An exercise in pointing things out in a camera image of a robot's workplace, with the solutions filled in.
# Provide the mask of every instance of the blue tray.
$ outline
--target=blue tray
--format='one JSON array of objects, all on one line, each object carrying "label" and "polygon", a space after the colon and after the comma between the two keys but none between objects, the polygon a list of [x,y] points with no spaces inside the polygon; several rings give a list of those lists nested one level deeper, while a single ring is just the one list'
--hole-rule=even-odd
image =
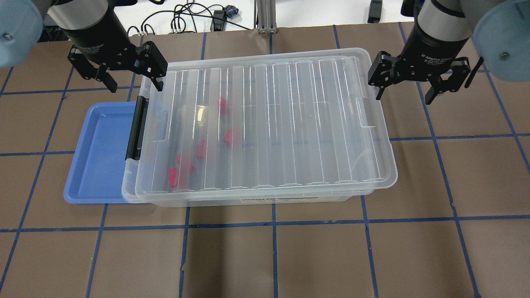
[{"label": "blue tray", "polygon": [[126,203],[121,196],[134,102],[97,103],[86,114],[64,198],[72,204]]}]

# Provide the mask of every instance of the white floor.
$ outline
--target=white floor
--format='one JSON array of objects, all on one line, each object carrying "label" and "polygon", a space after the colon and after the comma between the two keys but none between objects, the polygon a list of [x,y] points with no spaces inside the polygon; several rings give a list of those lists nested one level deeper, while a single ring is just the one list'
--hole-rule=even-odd
[{"label": "white floor", "polygon": [[[232,22],[252,28],[254,24],[253,0],[196,0],[197,3],[209,6],[220,4],[234,5],[239,8],[238,16],[229,19]],[[175,5],[184,4],[186,0],[166,0],[162,5],[155,5],[148,0],[138,0],[133,6],[116,7],[115,12],[123,26],[140,28],[142,21],[150,14],[160,10],[173,10]],[[411,17],[400,14],[402,0],[383,0],[381,22],[408,22]],[[276,0],[276,18],[278,27],[312,27],[324,25],[361,24],[368,20],[370,0]],[[192,8],[200,11],[199,6]],[[193,30],[189,16],[183,16],[188,24],[187,30]],[[153,26],[156,34],[171,33],[172,13],[160,13],[151,17],[147,23]],[[210,31],[211,19],[196,17],[199,32]],[[227,24],[226,30],[241,30]]]}]

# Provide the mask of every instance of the brown tabletop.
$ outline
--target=brown tabletop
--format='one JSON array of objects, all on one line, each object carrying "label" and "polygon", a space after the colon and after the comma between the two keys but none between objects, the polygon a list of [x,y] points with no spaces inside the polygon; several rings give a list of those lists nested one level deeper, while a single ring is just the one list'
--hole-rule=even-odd
[{"label": "brown tabletop", "polygon": [[[360,47],[399,54],[412,23],[149,36],[170,62]],[[397,183],[341,203],[198,208],[70,205],[87,109],[136,98],[72,72],[69,42],[0,69],[0,298],[529,297],[530,83],[482,68],[422,104],[382,98]],[[469,42],[463,54],[478,58]]]}]

